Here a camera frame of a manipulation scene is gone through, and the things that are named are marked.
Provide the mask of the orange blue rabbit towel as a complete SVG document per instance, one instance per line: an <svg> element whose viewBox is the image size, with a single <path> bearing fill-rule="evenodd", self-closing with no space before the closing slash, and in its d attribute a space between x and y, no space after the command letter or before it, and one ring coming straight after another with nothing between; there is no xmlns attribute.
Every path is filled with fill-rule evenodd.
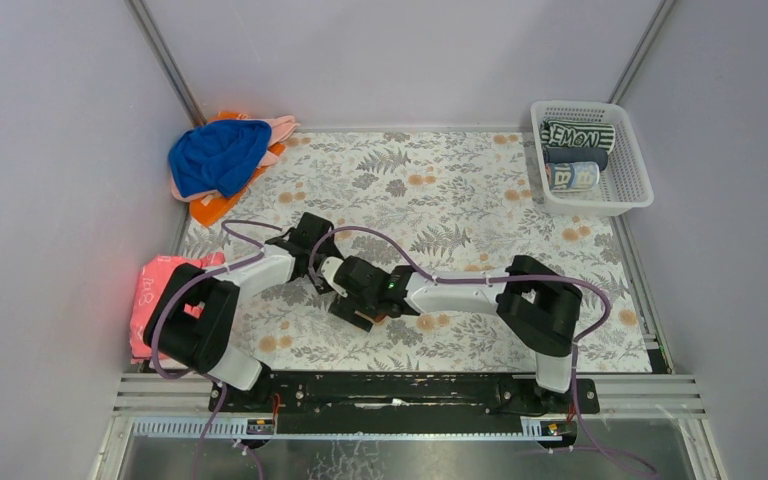
<svg viewBox="0 0 768 480"><path fill-rule="evenodd" d="M584 192L599 183L601 171L595 162L547 163L545 173L552 192Z"/></svg>

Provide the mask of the brown towel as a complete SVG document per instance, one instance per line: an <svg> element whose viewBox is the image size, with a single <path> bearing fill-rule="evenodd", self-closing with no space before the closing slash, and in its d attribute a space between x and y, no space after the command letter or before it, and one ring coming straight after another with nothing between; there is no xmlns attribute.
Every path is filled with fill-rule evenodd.
<svg viewBox="0 0 768 480"><path fill-rule="evenodd" d="M388 319L386 314L370 316L360 311L355 311L355 317L359 327L365 331L370 331L374 325L378 325Z"/></svg>

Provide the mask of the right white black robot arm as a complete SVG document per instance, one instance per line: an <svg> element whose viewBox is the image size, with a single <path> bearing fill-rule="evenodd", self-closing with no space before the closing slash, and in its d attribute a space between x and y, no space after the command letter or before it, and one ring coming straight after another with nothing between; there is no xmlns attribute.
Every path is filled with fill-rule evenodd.
<svg viewBox="0 0 768 480"><path fill-rule="evenodd" d="M384 318L495 315L534 352L540 388L570 388L582 292L532 257L519 255L503 270L428 275L412 265L387 272L359 257L329 257L318 274L337 294L330 313L365 331Z"/></svg>

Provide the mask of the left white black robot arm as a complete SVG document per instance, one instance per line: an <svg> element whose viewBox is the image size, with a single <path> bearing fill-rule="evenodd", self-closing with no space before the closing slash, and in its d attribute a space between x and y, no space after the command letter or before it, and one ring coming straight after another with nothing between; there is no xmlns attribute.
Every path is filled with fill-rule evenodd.
<svg viewBox="0 0 768 480"><path fill-rule="evenodd" d="M304 213L298 223L276 237L259 241L234 231L242 220L222 223L226 232L253 245L256 253L215 267L185 263L176 267L142 333L157 363L165 355L216 383L240 391L252 389L270 369L252 354L235 347L231 332L238 302L300 278L320 293L331 290L309 272L328 257L343 255L330 238L332 222Z"/></svg>

